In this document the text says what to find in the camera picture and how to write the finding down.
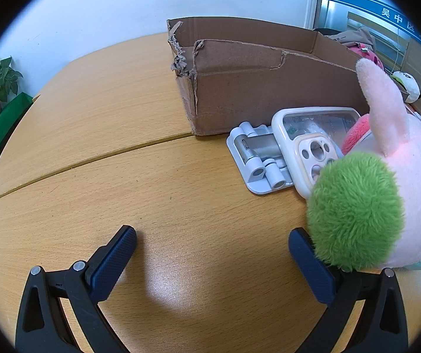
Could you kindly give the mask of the clear phone case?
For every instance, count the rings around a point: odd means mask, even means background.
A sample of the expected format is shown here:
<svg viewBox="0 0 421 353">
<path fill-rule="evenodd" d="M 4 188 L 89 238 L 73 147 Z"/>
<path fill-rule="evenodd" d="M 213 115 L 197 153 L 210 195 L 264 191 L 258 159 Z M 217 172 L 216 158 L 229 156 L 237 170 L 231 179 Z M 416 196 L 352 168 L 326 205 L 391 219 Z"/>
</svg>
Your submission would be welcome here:
<svg viewBox="0 0 421 353">
<path fill-rule="evenodd" d="M 341 144 L 360 114 L 345 107 L 281 109 L 272 131 L 297 193 L 307 199 L 321 170 L 344 156 Z"/>
</svg>

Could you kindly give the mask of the white folding phone stand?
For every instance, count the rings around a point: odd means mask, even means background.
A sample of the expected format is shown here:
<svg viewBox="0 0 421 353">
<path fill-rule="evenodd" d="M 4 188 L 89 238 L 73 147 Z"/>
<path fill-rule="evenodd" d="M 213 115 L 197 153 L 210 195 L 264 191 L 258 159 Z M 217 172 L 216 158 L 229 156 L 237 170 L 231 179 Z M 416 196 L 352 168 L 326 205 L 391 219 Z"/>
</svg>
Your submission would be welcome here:
<svg viewBox="0 0 421 353">
<path fill-rule="evenodd" d="M 242 122 L 231 130 L 226 145 L 253 194 L 270 194 L 293 186 L 270 126 L 263 124 L 254 128 L 250 122 Z"/>
</svg>

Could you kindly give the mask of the white panda plush toy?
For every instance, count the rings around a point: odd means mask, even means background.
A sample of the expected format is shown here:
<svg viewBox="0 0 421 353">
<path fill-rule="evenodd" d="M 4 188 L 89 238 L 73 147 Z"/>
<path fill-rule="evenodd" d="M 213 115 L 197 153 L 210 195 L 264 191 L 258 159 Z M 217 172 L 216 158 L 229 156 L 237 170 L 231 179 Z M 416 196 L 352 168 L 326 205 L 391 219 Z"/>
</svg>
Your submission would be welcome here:
<svg viewBox="0 0 421 353">
<path fill-rule="evenodd" d="M 420 86 L 413 75 L 402 71 L 395 71 L 391 77 L 401 86 L 400 91 L 402 92 L 405 103 L 413 104 L 421 97 Z"/>
</svg>

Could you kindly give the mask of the pink rabbit plush toy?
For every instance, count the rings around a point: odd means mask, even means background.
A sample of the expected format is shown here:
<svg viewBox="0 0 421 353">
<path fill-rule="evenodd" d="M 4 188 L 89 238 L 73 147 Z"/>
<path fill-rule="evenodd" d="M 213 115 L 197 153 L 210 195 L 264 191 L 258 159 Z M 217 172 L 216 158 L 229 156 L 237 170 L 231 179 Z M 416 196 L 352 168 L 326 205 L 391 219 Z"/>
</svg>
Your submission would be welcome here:
<svg viewBox="0 0 421 353">
<path fill-rule="evenodd" d="M 349 42 L 345 46 L 355 54 L 374 62 L 378 67 L 384 70 L 381 59 L 375 54 L 375 52 L 372 49 L 370 49 L 370 47 L 367 44 L 361 42 Z"/>
</svg>

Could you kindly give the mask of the beige printed cloth bag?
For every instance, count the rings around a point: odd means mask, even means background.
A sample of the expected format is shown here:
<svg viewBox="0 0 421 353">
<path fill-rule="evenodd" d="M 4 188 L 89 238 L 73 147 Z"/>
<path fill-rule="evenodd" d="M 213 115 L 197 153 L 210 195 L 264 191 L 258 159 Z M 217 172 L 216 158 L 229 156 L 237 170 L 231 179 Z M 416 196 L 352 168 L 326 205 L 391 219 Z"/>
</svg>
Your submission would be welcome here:
<svg viewBox="0 0 421 353">
<path fill-rule="evenodd" d="M 356 30 L 350 29 L 338 34 L 328 35 L 328 38 L 347 47 L 351 47 L 359 43 L 364 44 L 371 51 L 376 50 L 375 37 L 373 37 L 371 32 L 365 26 L 362 26 Z"/>
</svg>

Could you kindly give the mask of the brown cardboard tray box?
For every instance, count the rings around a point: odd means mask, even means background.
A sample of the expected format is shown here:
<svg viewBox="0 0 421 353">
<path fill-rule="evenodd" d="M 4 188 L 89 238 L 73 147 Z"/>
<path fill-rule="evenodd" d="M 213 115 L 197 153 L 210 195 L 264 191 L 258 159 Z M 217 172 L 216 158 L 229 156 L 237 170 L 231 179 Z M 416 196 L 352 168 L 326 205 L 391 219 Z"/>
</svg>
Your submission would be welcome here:
<svg viewBox="0 0 421 353">
<path fill-rule="evenodd" d="M 212 136 L 243 121 L 270 124 L 281 109 L 368 105 L 356 77 L 359 56 L 321 33 L 229 17 L 167 22 L 171 65 L 191 131 Z"/>
</svg>

